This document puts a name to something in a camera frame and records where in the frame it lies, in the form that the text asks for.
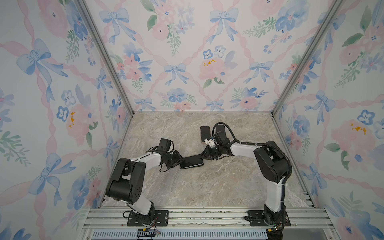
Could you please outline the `white-edged black phone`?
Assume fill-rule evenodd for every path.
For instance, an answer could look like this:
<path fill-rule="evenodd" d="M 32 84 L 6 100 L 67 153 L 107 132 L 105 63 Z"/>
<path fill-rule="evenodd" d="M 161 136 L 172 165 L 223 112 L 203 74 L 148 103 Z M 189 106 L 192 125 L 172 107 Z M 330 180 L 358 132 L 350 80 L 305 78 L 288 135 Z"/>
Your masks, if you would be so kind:
<path fill-rule="evenodd" d="M 204 165 L 204 160 L 202 159 L 201 155 L 186 157 L 186 158 L 183 158 L 180 162 L 181 169 L 201 167 L 203 165 Z"/>

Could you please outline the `purple-edged black phone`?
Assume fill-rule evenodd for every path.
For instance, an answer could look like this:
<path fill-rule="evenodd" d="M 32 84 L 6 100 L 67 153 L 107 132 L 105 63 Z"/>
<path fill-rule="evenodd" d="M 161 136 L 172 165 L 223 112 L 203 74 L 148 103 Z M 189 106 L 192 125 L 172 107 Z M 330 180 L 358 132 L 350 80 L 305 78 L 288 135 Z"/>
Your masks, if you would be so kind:
<path fill-rule="evenodd" d="M 202 143 L 205 143 L 206 141 L 209 141 L 211 139 L 211 130 L 209 126 L 201 126 L 200 133 Z"/>

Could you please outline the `blue-edged black phone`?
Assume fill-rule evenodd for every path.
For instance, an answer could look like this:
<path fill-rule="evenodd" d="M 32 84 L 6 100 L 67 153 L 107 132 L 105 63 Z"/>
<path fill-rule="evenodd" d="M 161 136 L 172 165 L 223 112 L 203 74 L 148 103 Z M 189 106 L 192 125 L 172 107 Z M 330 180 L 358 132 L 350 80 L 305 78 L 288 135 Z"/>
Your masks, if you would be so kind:
<path fill-rule="evenodd" d="M 217 125 L 215 128 L 215 133 L 216 134 L 223 134 L 225 136 L 226 135 L 226 127 L 224 125 Z"/>

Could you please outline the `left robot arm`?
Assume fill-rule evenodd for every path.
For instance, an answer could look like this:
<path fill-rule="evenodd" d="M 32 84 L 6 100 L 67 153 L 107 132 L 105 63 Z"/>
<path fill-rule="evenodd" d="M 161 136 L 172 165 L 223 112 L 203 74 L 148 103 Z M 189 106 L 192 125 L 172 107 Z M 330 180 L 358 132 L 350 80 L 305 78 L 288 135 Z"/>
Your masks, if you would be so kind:
<path fill-rule="evenodd" d="M 142 195 L 145 173 L 155 167 L 166 165 L 176 167 L 183 157 L 179 152 L 147 152 L 136 159 L 121 158 L 110 176 L 106 187 L 106 196 L 125 202 L 135 213 L 150 215 L 153 203 Z"/>

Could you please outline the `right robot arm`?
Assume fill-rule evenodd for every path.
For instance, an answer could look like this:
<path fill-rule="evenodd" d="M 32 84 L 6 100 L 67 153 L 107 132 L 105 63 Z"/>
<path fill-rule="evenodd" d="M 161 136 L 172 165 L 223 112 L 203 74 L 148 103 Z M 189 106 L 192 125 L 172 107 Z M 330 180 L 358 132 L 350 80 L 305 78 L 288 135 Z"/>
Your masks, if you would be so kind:
<path fill-rule="evenodd" d="M 262 175 L 267 180 L 267 197 L 263 220 L 269 226 L 283 228 L 286 225 L 286 183 L 292 175 L 292 163 L 273 141 L 248 143 L 213 139 L 205 140 L 206 149 L 202 158 L 219 160 L 222 157 L 248 157 L 257 161 Z"/>

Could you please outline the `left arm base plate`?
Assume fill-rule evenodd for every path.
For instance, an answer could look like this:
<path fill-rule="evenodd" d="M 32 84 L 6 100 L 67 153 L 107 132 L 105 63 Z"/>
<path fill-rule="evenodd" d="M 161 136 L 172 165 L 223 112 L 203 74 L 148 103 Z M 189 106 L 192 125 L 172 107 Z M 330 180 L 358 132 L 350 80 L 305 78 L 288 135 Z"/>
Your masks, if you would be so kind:
<path fill-rule="evenodd" d="M 123 217 L 127 219 L 128 227 L 166 227 L 169 222 L 168 210 L 150 211 L 148 215 L 141 215 L 134 211 L 129 211 L 129 215 L 123 213 Z"/>

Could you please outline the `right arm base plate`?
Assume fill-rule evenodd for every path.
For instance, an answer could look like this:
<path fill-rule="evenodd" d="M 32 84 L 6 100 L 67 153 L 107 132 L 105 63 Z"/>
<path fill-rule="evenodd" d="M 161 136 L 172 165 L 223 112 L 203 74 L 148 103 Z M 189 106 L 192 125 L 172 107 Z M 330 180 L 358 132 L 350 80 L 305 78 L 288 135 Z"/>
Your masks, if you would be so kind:
<path fill-rule="evenodd" d="M 244 220 L 250 222 L 251 227 L 280 228 L 282 226 L 282 222 L 284 222 L 285 227 L 290 227 L 291 222 L 288 217 L 288 213 L 284 213 L 284 219 L 282 216 L 282 211 L 277 213 L 261 210 L 247 211 L 247 215 L 244 217 Z"/>

